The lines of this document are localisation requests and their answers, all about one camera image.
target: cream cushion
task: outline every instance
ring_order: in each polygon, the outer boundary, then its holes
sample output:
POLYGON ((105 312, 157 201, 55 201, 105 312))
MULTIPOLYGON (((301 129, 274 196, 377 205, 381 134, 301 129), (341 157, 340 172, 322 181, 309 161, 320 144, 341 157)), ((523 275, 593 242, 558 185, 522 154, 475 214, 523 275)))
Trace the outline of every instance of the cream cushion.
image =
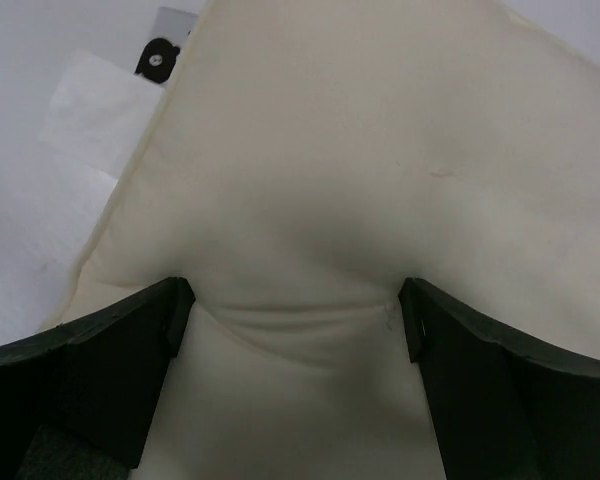
POLYGON ((174 275, 134 480, 442 480, 397 292, 600 358, 600 68, 492 0, 213 0, 50 324, 174 275))

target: white paper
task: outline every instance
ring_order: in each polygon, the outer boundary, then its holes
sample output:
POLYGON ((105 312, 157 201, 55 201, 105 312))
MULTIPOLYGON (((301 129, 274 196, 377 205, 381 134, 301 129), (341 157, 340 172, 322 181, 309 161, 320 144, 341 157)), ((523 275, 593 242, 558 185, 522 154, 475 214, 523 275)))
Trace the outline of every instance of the white paper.
POLYGON ((120 178, 163 89, 77 51, 51 98, 40 139, 120 178))

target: white background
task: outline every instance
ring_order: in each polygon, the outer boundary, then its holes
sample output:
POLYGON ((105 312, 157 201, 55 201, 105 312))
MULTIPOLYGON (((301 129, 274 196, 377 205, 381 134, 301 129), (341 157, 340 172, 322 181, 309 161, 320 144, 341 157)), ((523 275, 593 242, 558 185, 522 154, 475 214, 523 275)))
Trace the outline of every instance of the white background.
MULTIPOLYGON (((600 64, 600 0, 507 3, 600 64)), ((158 7, 199 13, 203 4, 0 0, 0 344, 32 334, 61 300, 115 184, 37 140, 71 55, 87 50, 132 72, 158 7)))

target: cushion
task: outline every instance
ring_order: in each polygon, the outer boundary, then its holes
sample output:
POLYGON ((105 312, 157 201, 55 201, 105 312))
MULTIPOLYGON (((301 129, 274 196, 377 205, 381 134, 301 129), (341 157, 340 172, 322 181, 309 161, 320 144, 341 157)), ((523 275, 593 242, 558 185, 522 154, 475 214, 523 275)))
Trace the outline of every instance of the cushion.
POLYGON ((168 276, 135 480, 442 480, 397 293, 600 359, 600 68, 493 0, 213 0, 49 326, 168 276))

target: stain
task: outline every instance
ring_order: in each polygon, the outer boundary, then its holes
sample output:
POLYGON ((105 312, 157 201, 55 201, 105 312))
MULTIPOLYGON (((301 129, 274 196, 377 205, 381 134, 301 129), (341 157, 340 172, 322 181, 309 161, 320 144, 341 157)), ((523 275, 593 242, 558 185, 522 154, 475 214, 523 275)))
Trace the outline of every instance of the stain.
POLYGON ((393 331, 393 321, 398 317, 396 313, 396 306, 393 304, 384 306, 384 313, 387 316, 387 321, 385 322, 385 327, 390 332, 393 331))
POLYGON ((429 175, 434 178, 458 178, 448 165, 432 165, 429 167, 429 175))
POLYGON ((36 274, 44 274, 49 268, 56 263, 56 260, 47 260, 36 269, 36 274))

